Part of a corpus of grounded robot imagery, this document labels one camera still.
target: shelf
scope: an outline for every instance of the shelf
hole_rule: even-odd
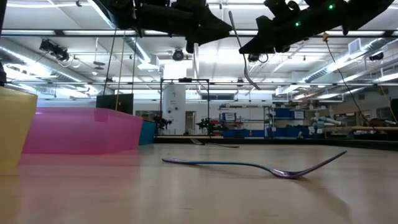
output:
[[[274,119],[275,120],[294,120],[294,118],[274,118]]]

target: pipe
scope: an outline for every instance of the pipe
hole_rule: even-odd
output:
[[[9,82],[10,84],[53,84],[53,82]],[[92,80],[90,81],[81,81],[81,82],[58,82],[59,85],[104,85],[105,82],[93,82]],[[132,82],[121,82],[121,85],[131,85]],[[160,82],[134,82],[135,85],[159,85]],[[187,85],[187,86],[194,86],[194,85],[202,85],[201,83],[198,82],[192,82],[192,83],[178,83],[174,82],[176,85]],[[273,82],[264,82],[264,83],[256,83],[259,86],[276,86],[276,85],[293,85],[295,83],[273,83]],[[110,83],[107,82],[107,85],[117,85],[117,83]],[[236,86],[236,83],[231,83],[231,82],[212,82],[212,86]],[[239,85],[244,85],[244,86],[251,86],[250,83],[239,83]],[[308,83],[306,85],[309,86],[318,86],[318,85],[325,85],[325,86],[345,86],[344,83]],[[398,86],[398,83],[349,83],[349,86],[358,86],[358,87],[369,87],[369,86]]]
[[[91,6],[93,6],[93,9],[101,16],[102,20],[104,20],[110,28],[116,28],[116,26],[104,15],[102,10],[97,6],[97,4],[95,4],[93,0],[87,1],[91,4]],[[150,62],[150,57],[144,52],[144,49],[142,49],[142,47],[136,43],[136,39],[132,37],[123,37],[123,40],[130,47],[130,49],[137,54],[137,57],[141,62]]]
[[[381,73],[383,74],[383,68],[386,68],[386,67],[388,67],[388,66],[394,66],[395,64],[397,64],[398,63],[398,58],[394,58],[394,55],[393,56],[391,56],[393,59],[392,60],[390,60],[390,61],[388,61],[388,62],[385,62],[385,59],[382,61],[382,63],[380,63],[379,65],[376,65],[376,66],[374,66],[374,67],[371,67],[370,69],[368,69],[368,70],[365,70],[365,71],[362,71],[362,72],[359,72],[359,73],[357,73],[357,74],[354,74],[354,75],[352,75],[352,76],[355,76],[356,78],[359,78],[359,77],[361,77],[361,76],[364,76],[364,75],[368,75],[368,74],[372,74],[373,72],[375,72],[375,71],[378,71],[378,70],[380,70],[381,71]],[[313,95],[316,95],[317,93],[316,92],[313,92],[313,93],[309,93],[308,94],[308,96],[309,95],[311,95],[312,94],[312,96]],[[348,94],[350,94],[349,92],[345,92],[345,93],[342,93],[342,95],[343,95],[343,97],[344,97],[344,95],[348,95]]]
[[[290,60],[294,55],[296,55],[299,51],[301,51],[306,44],[308,43],[307,40],[304,40],[298,47],[297,49],[294,50],[294,52],[292,52],[286,60],[284,60],[283,62],[281,62],[275,69],[273,69],[273,71],[271,72],[270,76],[272,76],[276,71],[278,71],[280,68],[282,68],[285,63]],[[250,92],[252,92],[253,90],[255,90],[256,88],[252,88],[248,93],[245,94],[245,96],[247,96],[248,94],[250,94]]]
[[[320,65],[318,68],[313,69],[309,72],[309,76],[305,77],[303,79],[304,82],[306,83],[310,83],[314,80],[316,80],[317,78],[320,78],[324,75],[330,74],[334,71],[337,70],[338,67],[344,67],[347,66],[353,62],[355,62],[356,59],[359,58],[363,58],[363,57],[367,57],[368,55],[373,54],[375,51],[380,50],[382,47],[386,46],[387,44],[392,43],[393,41],[395,41],[395,38],[378,38],[376,40],[373,41],[368,41],[368,43],[365,45],[365,47],[363,47],[363,49],[361,49],[364,53],[355,57],[355,58],[350,58],[350,54],[347,51],[345,51],[342,54],[337,55],[335,58],[336,62],[341,63],[342,65],[335,65],[333,59],[328,60],[327,62],[325,62],[324,64]]]
[[[41,55],[23,46],[20,46],[9,39],[1,39],[0,52],[9,55],[11,58],[17,58],[19,61],[24,62],[27,66],[39,65],[43,69],[43,72],[59,74],[62,76],[63,80],[73,80],[71,85],[79,85],[81,84],[80,82],[92,82],[91,79],[85,77],[84,75],[80,75],[69,68],[64,68],[50,59],[42,57]],[[103,91],[102,86],[93,87],[99,92]],[[106,89],[106,92],[107,94],[113,93],[113,91],[109,88]]]

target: air duct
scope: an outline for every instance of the air duct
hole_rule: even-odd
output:
[[[10,58],[17,58],[18,61],[24,62],[27,66],[40,65],[43,72],[48,72],[49,74],[59,74],[62,80],[68,78],[69,80],[76,82],[76,84],[78,84],[78,82],[92,82],[92,80],[89,78],[80,75],[69,68],[64,68],[50,59],[42,57],[41,55],[6,38],[1,39],[0,52],[10,56]],[[93,85],[93,87],[98,92],[103,91],[103,86],[101,85]],[[114,91],[111,89],[106,89],[106,94],[113,93]]]
[[[298,81],[299,83],[310,83],[320,77],[336,71],[338,68],[343,68],[359,58],[371,56],[377,51],[380,51],[388,44],[395,42],[395,38],[378,38],[378,39],[356,39],[349,44],[349,50],[334,56],[335,61],[331,58],[319,67],[309,71],[309,75]],[[297,89],[298,86],[284,86],[277,89],[280,94],[290,93]]]
[[[362,43],[358,46],[360,48],[359,55],[357,52],[350,53],[349,50],[347,50],[344,53],[339,54],[338,56],[335,57],[337,65],[335,65],[333,59],[330,59],[329,61],[325,62],[318,68],[311,70],[309,72],[309,76],[304,78],[303,81],[306,83],[310,83],[316,80],[317,78],[320,78],[324,75],[336,71],[337,68],[341,68],[353,63],[358,58],[371,56],[372,54],[376,53],[376,51],[380,50],[381,48],[383,48],[384,46],[390,44],[395,40],[396,40],[395,38],[379,38],[373,41],[370,41],[369,39],[358,39],[355,42],[359,41],[359,43]]]
[[[110,28],[116,29],[116,26],[105,16],[105,14],[102,12],[102,10],[98,7],[97,4],[94,3],[93,0],[87,0],[89,4],[93,7],[93,9],[101,16],[102,20],[109,25]],[[125,41],[126,45],[130,47],[130,49],[137,54],[138,59],[141,62],[150,62],[149,56],[144,52],[144,49],[141,48],[139,44],[136,44],[136,39],[132,37],[123,37],[123,40]]]
[[[359,78],[359,77],[362,77],[362,76],[364,76],[364,75],[369,75],[369,74],[375,74],[378,70],[384,70],[384,71],[386,71],[386,68],[392,68],[392,69],[394,69],[394,66],[395,65],[397,65],[397,63],[398,63],[398,58],[395,58],[395,57],[389,57],[389,58],[385,58],[383,61],[382,61],[382,63],[380,63],[379,65],[375,65],[375,66],[373,66],[373,67],[371,67],[371,68],[369,68],[369,69],[367,69],[367,70],[364,70],[364,71],[362,71],[362,72],[359,72],[359,73],[356,73],[356,74],[354,74],[354,75],[351,75],[351,76],[349,76],[349,77],[346,77],[345,78],[345,80],[354,80],[354,79],[357,79],[357,78]],[[335,88],[329,88],[328,89],[328,91],[333,91]],[[308,93],[308,94],[306,94],[306,95],[299,95],[299,96],[296,96],[294,99],[295,100],[301,100],[301,99],[303,99],[303,98],[308,98],[308,97],[311,97],[311,96],[314,96],[314,95],[317,95],[317,94],[320,94],[320,92],[319,91],[314,91],[314,92],[312,92],[312,93]],[[340,92],[339,94],[345,94],[345,95],[347,95],[347,94],[349,94],[349,92],[346,92],[346,93],[343,93],[343,92]]]

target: wooden floor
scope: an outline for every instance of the wooden floor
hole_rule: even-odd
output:
[[[0,176],[0,223],[397,223],[398,153],[348,153],[301,180],[252,167],[180,166],[162,157],[301,170],[345,148],[158,144],[106,156],[24,155]]]

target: ceiling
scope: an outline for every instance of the ceiling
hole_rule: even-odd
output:
[[[228,11],[232,11],[236,28],[239,30],[257,29],[256,18],[261,15],[273,17],[270,10],[262,5],[263,0],[223,0],[224,8],[219,9],[219,0],[207,0],[210,4],[212,13],[229,23]],[[4,19],[3,29],[73,29],[73,30],[93,30],[93,29],[111,29],[103,20],[98,11],[91,7],[88,1],[80,1],[83,7],[52,7],[51,5],[74,4],[75,1],[68,0],[8,0],[6,16]],[[373,21],[362,27],[362,30],[389,30],[398,28],[398,1],[395,1],[390,9],[379,15]],[[134,52],[127,44],[124,44],[120,37],[100,37],[98,39],[98,49],[96,51],[95,37],[41,37],[36,36],[12,36],[7,38],[33,52],[40,55],[43,53],[39,50],[42,39],[49,38],[52,42],[65,47],[71,55],[74,55],[81,62],[80,66],[75,68],[69,66],[68,69],[77,72],[86,78],[103,82],[105,80],[108,64],[110,60],[109,77],[114,81],[118,80],[118,76],[123,77],[122,81],[131,82],[132,74],[136,79],[135,82],[151,82],[152,80],[160,80],[160,72],[154,69],[140,69],[138,67],[141,62],[136,59],[134,61]],[[252,37],[242,37],[243,44],[250,41]],[[329,41],[330,50],[333,55],[343,54],[348,49],[348,44],[356,38],[331,38]],[[114,40],[113,55],[109,58]],[[158,56],[160,65],[168,65],[173,63],[171,52],[175,49],[184,49],[186,41],[183,37],[144,37],[138,39],[138,46],[148,56]],[[244,70],[244,61],[242,55],[238,52],[239,45],[234,37],[228,37],[222,40],[214,41],[199,47],[198,50],[198,78],[208,78],[213,82],[236,82],[238,78],[242,78]],[[395,45],[391,45],[384,50],[385,58],[396,58]],[[44,57],[56,62],[50,55]],[[96,65],[93,61],[103,62],[106,65],[104,70],[95,70]],[[269,55],[269,60],[264,64],[250,64],[250,77],[254,82],[299,82],[306,77],[310,71],[322,66],[330,61],[330,53],[326,44],[321,38],[312,38],[306,42],[299,42],[293,45],[289,52],[283,54]],[[378,62],[367,62],[364,60],[356,60],[348,66],[341,67],[344,76],[354,75],[372,66],[377,66]],[[192,60],[186,60],[176,66],[185,66],[192,69]],[[340,74],[331,73],[321,77],[319,80],[327,83],[335,83],[341,80]],[[275,90],[278,86],[264,86],[263,89]],[[129,85],[122,85],[120,88],[131,89]],[[156,86],[137,85],[137,89],[155,89]],[[219,86],[217,88],[235,88],[236,86]]]

